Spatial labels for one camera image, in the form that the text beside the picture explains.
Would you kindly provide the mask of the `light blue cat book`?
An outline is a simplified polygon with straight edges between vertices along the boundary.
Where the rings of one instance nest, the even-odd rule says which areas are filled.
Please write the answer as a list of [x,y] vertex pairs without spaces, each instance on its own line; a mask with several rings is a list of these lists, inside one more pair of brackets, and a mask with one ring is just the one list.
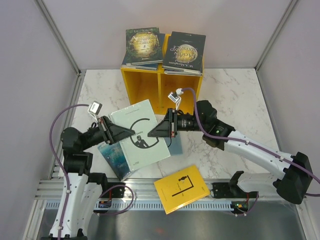
[[164,140],[167,144],[167,147],[171,156],[177,156],[177,155],[183,154],[181,137],[179,135],[173,138],[165,137]]

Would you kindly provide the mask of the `teal ocean cover book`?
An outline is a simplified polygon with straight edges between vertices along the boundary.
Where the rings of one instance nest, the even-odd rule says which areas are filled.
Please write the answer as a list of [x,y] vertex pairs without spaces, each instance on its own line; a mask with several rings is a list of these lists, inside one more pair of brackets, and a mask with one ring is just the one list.
[[119,142],[112,145],[103,142],[97,149],[121,182],[130,176],[131,170]]

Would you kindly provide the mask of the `pale grey-green circle book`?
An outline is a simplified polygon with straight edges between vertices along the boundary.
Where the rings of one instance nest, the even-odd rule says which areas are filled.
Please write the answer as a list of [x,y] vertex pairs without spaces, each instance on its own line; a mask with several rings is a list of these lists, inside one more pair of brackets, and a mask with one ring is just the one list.
[[171,156],[162,137],[148,136],[158,124],[148,99],[112,112],[109,116],[114,124],[134,131],[132,136],[120,141],[132,172]]

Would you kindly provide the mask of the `yellow file folder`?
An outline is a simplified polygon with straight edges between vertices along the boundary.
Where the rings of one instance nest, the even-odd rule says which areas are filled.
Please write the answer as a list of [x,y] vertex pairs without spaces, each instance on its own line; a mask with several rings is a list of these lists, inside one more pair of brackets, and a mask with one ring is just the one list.
[[210,195],[196,165],[163,177],[154,186],[167,215]]

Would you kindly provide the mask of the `black Moon and Sixpence book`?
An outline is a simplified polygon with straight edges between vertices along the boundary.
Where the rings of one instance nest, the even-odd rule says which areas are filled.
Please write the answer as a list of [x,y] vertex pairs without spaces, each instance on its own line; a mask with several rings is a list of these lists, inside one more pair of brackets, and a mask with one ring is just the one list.
[[200,76],[206,36],[173,31],[168,38],[162,68],[167,75]]

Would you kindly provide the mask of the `green forest cover book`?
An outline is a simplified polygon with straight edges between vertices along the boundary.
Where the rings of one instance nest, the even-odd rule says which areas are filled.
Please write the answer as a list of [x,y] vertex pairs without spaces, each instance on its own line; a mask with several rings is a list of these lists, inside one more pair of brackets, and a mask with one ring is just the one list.
[[163,61],[158,27],[132,28],[125,31],[125,55],[127,66],[158,64]]

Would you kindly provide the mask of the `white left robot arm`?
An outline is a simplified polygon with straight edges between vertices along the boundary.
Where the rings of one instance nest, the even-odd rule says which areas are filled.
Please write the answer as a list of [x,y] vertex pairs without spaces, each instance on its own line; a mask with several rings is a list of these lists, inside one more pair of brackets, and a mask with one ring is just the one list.
[[131,137],[134,130],[102,116],[86,132],[74,127],[62,131],[63,191],[48,240],[86,240],[90,219],[99,198],[111,187],[105,173],[91,172],[93,154],[86,150],[102,142],[109,145]]

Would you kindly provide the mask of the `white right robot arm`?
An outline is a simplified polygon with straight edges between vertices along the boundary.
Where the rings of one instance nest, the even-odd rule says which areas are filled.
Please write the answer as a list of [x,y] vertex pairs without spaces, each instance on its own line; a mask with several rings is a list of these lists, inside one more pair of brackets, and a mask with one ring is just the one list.
[[208,100],[197,101],[193,114],[169,108],[164,119],[147,135],[152,138],[174,138],[178,132],[202,132],[206,144],[236,154],[267,170],[250,174],[237,171],[227,183],[226,193],[217,189],[217,198],[255,197],[257,193],[278,194],[299,205],[311,184],[312,168],[307,155],[273,150],[246,137],[231,125],[217,118],[217,110]]

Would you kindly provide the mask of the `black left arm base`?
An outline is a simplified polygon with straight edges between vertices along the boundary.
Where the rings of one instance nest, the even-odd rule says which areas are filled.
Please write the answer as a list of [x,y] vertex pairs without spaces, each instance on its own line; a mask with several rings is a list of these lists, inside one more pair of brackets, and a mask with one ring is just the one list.
[[88,176],[88,183],[95,183],[101,185],[102,192],[99,196],[102,199],[123,198],[125,193],[125,183],[123,182],[109,182],[105,173],[90,173]]

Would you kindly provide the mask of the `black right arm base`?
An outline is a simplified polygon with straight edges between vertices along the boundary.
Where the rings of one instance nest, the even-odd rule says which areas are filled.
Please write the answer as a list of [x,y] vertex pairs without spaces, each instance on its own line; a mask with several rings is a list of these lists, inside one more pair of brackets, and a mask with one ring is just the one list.
[[243,191],[239,186],[239,178],[244,174],[244,171],[237,171],[229,181],[213,182],[212,192],[215,199],[247,199],[255,198],[257,191]]

